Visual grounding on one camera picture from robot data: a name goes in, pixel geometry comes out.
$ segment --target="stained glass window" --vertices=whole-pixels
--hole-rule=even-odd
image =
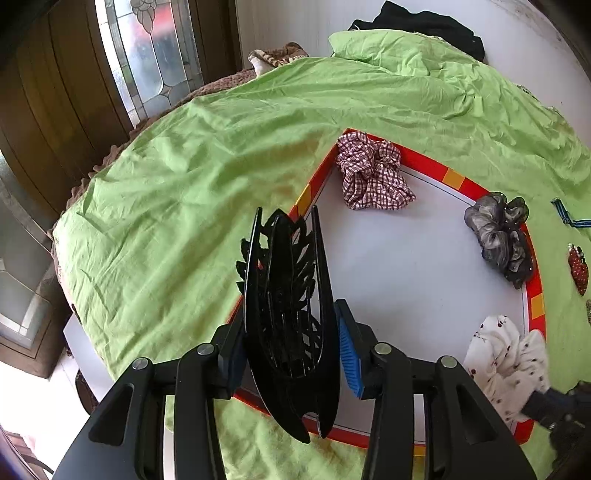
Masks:
[[[203,85],[187,0],[95,0],[113,78],[133,125]]]

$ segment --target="bed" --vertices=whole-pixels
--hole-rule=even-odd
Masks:
[[[566,390],[591,377],[591,331],[566,262],[569,243],[591,245],[550,203],[560,197],[574,217],[589,216],[589,150],[557,111],[441,40],[375,30],[330,42],[331,58],[297,60],[155,121],[57,222],[64,290],[110,375],[211,338],[238,298],[234,263],[256,207],[289,211],[354,128],[526,199],[551,382]],[[362,449],[318,437],[299,444],[238,400],[217,403],[216,418],[228,478],[361,475]],[[534,429],[524,450],[546,476],[547,435]]]

